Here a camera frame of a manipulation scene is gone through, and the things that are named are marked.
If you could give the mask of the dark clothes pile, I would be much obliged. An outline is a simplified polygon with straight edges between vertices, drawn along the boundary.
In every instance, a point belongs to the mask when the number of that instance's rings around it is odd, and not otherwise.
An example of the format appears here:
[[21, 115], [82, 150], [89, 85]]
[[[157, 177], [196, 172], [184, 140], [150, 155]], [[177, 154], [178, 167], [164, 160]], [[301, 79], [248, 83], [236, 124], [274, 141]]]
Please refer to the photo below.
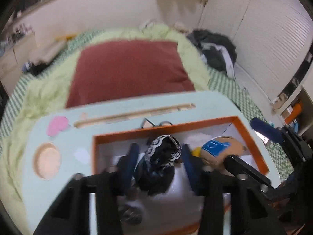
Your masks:
[[199, 29], [188, 34], [187, 39], [197, 48], [209, 67], [235, 79], [236, 46], [227, 36]]

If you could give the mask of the black white patterned cloth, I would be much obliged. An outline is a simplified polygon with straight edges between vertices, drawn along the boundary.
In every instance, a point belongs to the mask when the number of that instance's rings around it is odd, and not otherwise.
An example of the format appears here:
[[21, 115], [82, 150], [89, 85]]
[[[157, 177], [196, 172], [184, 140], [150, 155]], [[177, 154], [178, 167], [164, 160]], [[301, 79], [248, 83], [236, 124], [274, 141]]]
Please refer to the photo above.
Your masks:
[[[158, 136], [150, 142], [143, 157], [137, 160], [132, 179], [135, 180], [137, 187], [149, 196], [164, 193], [174, 178], [174, 164], [180, 157], [181, 146], [176, 138], [171, 135]], [[117, 173], [119, 195], [119, 162]]]

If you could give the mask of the cream dresser with drawers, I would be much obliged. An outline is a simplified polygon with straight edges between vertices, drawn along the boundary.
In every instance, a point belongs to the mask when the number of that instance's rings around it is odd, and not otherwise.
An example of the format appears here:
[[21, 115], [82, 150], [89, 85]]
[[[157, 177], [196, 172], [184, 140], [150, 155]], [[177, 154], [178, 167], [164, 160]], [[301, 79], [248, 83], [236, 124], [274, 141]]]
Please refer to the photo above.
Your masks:
[[1, 83], [10, 96], [21, 76], [21, 67], [28, 61], [29, 54], [37, 48], [35, 34], [20, 39], [1, 57]]

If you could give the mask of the mint green lap table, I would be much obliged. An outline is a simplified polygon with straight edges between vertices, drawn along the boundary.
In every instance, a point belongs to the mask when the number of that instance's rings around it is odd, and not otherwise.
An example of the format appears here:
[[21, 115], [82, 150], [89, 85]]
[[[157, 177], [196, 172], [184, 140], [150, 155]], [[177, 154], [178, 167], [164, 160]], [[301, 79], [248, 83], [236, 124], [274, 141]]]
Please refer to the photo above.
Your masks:
[[242, 112], [218, 92], [144, 96], [86, 105], [36, 122], [23, 158], [32, 234], [188, 234], [201, 231], [212, 193], [206, 174], [235, 178], [192, 156], [226, 154], [280, 184]]

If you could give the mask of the orange cardboard box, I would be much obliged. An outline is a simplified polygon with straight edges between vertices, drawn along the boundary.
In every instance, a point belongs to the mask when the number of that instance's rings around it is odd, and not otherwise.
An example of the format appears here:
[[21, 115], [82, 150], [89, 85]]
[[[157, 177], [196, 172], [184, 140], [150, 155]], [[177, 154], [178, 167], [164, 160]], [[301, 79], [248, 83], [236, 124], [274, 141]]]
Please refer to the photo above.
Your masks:
[[261, 148], [236, 116], [96, 135], [91, 151], [93, 172], [98, 174], [117, 165], [134, 143], [139, 146], [136, 170], [143, 161], [156, 166], [161, 153], [165, 153], [165, 166], [171, 173], [160, 179], [162, 189], [151, 191], [152, 183], [144, 181], [133, 200], [119, 197], [120, 206], [142, 211], [140, 224], [122, 223], [124, 234], [190, 234], [199, 228], [204, 198], [192, 190], [194, 183], [184, 166], [186, 151], [200, 150], [208, 144], [209, 163], [220, 171], [224, 170], [224, 158], [234, 154], [261, 174], [269, 172]]

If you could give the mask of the green checkered bed sheet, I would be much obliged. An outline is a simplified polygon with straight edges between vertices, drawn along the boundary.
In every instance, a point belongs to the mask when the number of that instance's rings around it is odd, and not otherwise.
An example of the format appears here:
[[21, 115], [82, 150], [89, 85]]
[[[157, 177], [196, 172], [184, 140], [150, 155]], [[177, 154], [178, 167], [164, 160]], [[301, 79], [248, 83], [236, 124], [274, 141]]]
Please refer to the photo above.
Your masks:
[[207, 67], [195, 46], [182, 34], [165, 25], [156, 25], [150, 29], [112, 29], [84, 32], [71, 40], [68, 47], [39, 76], [21, 76], [13, 94], [10, 96], [1, 120], [1, 139], [10, 136], [21, 110], [27, 104], [39, 108], [38, 94], [45, 98], [43, 111], [32, 112], [34, 120], [61, 110], [65, 107], [69, 89], [76, 70], [76, 60], [87, 46], [109, 40], [170, 40], [178, 44], [178, 54], [183, 66], [197, 91], [216, 91], [230, 99], [247, 120], [264, 119], [263, 114], [252, 101], [250, 95], [234, 81], [221, 72]]

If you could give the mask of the white shelf unit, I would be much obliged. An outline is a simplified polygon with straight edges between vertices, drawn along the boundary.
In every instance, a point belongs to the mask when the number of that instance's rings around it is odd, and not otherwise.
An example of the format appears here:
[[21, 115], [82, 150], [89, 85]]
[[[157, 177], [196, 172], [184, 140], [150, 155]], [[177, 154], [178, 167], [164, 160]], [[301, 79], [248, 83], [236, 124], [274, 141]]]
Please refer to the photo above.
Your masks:
[[312, 52], [307, 54], [295, 76], [273, 101], [272, 112], [285, 123], [293, 106], [298, 102], [303, 103], [303, 111], [288, 125], [294, 127], [299, 136], [308, 140], [312, 138]]

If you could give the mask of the yellow small toy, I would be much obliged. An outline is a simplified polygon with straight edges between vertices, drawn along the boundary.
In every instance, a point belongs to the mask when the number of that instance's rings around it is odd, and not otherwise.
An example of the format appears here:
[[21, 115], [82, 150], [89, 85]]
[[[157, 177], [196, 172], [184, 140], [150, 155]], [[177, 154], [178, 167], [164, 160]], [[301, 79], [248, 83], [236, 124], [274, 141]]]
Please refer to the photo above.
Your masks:
[[201, 147], [196, 147], [194, 148], [192, 151], [192, 156], [195, 156], [195, 157], [200, 157], [201, 155]]

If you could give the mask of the dark red pillow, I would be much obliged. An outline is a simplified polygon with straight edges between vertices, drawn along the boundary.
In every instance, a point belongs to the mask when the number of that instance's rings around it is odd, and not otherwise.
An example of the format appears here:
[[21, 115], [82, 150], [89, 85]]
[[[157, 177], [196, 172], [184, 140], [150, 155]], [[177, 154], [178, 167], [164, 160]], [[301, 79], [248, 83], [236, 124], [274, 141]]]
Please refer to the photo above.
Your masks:
[[66, 107], [194, 90], [176, 42], [113, 40], [81, 52]]

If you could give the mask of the orange bottle on shelf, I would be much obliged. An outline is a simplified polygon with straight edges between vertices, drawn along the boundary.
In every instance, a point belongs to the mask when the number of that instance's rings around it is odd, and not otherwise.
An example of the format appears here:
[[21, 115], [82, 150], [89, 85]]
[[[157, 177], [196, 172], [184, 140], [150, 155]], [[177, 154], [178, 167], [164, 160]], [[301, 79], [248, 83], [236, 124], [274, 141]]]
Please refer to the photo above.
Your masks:
[[293, 110], [290, 113], [290, 115], [285, 119], [286, 124], [290, 124], [293, 120], [296, 119], [297, 116], [299, 116], [303, 111], [303, 103], [298, 102], [293, 106]]

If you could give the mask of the light green duvet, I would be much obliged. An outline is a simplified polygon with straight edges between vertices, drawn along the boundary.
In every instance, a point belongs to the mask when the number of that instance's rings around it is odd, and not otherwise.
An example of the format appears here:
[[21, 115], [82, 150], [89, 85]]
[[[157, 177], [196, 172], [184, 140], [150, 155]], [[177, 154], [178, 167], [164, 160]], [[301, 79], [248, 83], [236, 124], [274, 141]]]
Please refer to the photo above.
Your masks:
[[195, 89], [207, 90], [210, 74], [198, 51], [183, 34], [164, 24], [143, 30], [120, 28], [80, 34], [70, 41], [69, 47], [42, 76], [22, 77], [21, 86], [15, 88], [8, 102], [16, 103], [17, 106], [6, 108], [1, 124], [1, 202], [11, 218], [25, 213], [21, 193], [21, 163], [30, 130], [39, 118], [65, 107], [81, 50], [114, 39], [177, 42], [184, 69]]

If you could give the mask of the white sock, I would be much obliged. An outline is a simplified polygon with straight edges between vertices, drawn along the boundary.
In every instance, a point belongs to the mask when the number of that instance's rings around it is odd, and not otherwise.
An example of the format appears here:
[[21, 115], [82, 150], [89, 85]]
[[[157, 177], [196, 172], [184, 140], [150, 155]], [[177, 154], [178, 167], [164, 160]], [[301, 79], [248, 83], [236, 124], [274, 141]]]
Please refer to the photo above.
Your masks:
[[204, 133], [194, 133], [185, 137], [183, 143], [189, 145], [190, 149], [202, 148], [202, 146], [212, 139], [212, 135]]

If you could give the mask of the brown plush with blue patch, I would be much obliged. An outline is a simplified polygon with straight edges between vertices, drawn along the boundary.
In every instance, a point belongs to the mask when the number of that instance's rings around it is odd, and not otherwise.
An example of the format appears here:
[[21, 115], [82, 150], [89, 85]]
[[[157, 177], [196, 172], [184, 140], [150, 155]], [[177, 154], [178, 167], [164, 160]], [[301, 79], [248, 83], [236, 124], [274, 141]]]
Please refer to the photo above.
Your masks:
[[234, 137], [220, 136], [202, 146], [200, 158], [205, 165], [221, 170], [226, 157], [242, 156], [244, 151], [246, 151], [246, 147]]

